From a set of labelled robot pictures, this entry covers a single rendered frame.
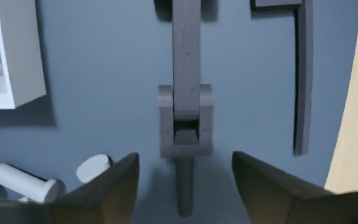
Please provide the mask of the grey clevis fork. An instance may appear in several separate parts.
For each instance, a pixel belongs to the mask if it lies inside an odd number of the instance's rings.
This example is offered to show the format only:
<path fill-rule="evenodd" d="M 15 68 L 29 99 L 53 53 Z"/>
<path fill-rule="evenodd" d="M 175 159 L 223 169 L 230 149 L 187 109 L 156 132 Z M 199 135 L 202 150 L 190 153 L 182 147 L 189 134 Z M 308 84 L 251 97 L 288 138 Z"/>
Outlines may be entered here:
<path fill-rule="evenodd" d="M 179 215 L 188 218 L 194 207 L 194 158 L 213 156 L 215 93 L 200 85 L 200 117 L 195 130 L 174 131 L 173 85 L 158 85 L 161 158 L 177 158 Z"/>

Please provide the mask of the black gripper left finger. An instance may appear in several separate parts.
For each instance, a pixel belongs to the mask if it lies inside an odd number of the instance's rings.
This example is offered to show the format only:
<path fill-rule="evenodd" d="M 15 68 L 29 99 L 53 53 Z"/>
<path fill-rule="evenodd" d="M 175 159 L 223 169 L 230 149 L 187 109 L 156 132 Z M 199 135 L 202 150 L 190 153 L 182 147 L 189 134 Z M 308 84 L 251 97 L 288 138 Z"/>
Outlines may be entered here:
<path fill-rule="evenodd" d="M 0 224 L 130 224 L 139 174 L 139 153 L 130 153 L 52 202 L 0 199 Z"/>

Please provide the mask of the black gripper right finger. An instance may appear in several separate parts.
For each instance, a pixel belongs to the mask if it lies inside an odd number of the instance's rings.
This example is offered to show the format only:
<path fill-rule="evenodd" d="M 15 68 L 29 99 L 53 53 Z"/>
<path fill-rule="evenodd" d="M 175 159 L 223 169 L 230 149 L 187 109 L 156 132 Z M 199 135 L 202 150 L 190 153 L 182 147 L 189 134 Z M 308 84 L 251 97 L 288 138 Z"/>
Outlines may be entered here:
<path fill-rule="evenodd" d="M 252 224 L 358 224 L 358 189 L 337 193 L 242 151 L 231 168 Z"/>

